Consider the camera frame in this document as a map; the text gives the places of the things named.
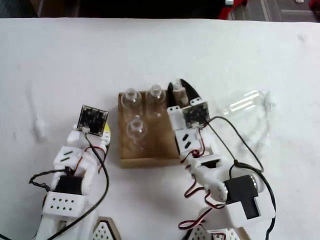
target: white plastic bracket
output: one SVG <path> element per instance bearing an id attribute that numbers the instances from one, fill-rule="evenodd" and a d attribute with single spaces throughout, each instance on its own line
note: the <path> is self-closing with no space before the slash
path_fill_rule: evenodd
<path id="1" fill-rule="evenodd" d="M 83 195 L 49 191 L 43 214 L 77 218 L 83 212 L 86 197 Z"/>
<path id="2" fill-rule="evenodd" d="M 92 235 L 92 240 L 115 240 L 109 226 L 106 222 L 101 221 Z"/>

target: red object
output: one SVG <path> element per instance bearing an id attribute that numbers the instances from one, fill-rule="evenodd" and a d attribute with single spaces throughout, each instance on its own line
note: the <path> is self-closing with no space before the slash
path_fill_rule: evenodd
<path id="1" fill-rule="evenodd" d="M 311 0 L 309 2 L 309 7 L 311 10 L 319 9 L 320 8 L 320 0 Z"/>
<path id="2" fill-rule="evenodd" d="M 233 9 L 236 9 L 236 8 L 239 7 L 240 5 L 246 6 L 247 3 L 248 3 L 248 0 L 233 0 L 233 7 L 224 7 L 224 8 L 221 10 L 218 19 L 227 20 L 229 13 L 230 13 Z"/>

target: hole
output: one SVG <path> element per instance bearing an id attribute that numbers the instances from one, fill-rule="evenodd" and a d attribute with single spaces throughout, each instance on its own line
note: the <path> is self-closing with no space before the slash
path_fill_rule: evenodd
<path id="1" fill-rule="evenodd" d="M 188 138 L 189 134 L 185 134 L 182 138 L 182 141 L 185 141 Z"/>
<path id="2" fill-rule="evenodd" d="M 190 144 L 191 144 L 191 142 L 188 141 L 188 142 L 186 143 L 186 145 L 184 146 L 184 149 L 187 149 L 187 148 L 190 146 Z"/>

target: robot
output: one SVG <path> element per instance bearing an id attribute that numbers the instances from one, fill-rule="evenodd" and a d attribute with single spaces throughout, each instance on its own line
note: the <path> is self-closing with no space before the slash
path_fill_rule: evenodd
<path id="1" fill-rule="evenodd" d="M 101 169 L 105 171 L 111 141 L 107 116 L 106 111 L 82 106 L 78 124 L 53 161 L 54 170 L 31 178 L 30 183 L 48 191 L 36 240 L 121 239 L 112 219 L 99 217 L 96 209 L 108 190 L 107 172 L 107 187 L 100 201 L 92 206 L 87 199 L 95 176 Z M 34 182 L 47 173 L 54 173 L 50 187 Z"/>
<path id="2" fill-rule="evenodd" d="M 175 133 L 179 157 L 194 179 L 194 184 L 184 196 L 191 197 L 201 190 L 207 193 L 204 201 L 208 207 L 199 212 L 196 220 L 179 224 L 181 230 L 190 230 L 184 239 L 199 239 L 201 236 L 210 240 L 236 240 L 239 238 L 233 229 L 272 219 L 266 234 L 268 239 L 275 224 L 276 203 L 271 187 L 262 175 L 264 169 L 257 156 L 226 118 L 217 116 L 210 119 L 207 102 L 186 81 L 179 79 L 170 83 L 167 94 L 167 113 Z M 210 125 L 211 121 L 219 118 L 233 127 L 261 169 L 234 158 Z M 216 139 L 222 141 L 233 161 L 220 154 Z M 194 188 L 196 183 L 202 187 Z M 211 203 L 208 197 L 217 203 Z"/>

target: small glass vial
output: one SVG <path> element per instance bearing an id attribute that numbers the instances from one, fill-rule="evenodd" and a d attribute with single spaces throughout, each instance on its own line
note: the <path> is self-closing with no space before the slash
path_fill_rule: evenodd
<path id="1" fill-rule="evenodd" d="M 166 112 L 166 92 L 157 84 L 146 93 L 145 114 L 150 121 L 159 120 Z"/>
<path id="2" fill-rule="evenodd" d="M 121 104 L 123 107 L 124 119 L 127 123 L 135 117 L 141 116 L 143 113 L 141 94 L 133 88 L 129 88 L 121 96 Z"/>
<path id="3" fill-rule="evenodd" d="M 145 136 L 147 134 L 147 126 L 139 117 L 134 118 L 127 124 L 126 134 L 130 139 L 129 148 L 132 151 L 146 149 Z"/>
<path id="4" fill-rule="evenodd" d="M 187 96 L 186 89 L 182 86 L 181 80 L 177 79 L 172 82 L 172 92 L 176 103 L 180 108 L 184 108 L 189 105 L 189 99 Z"/>

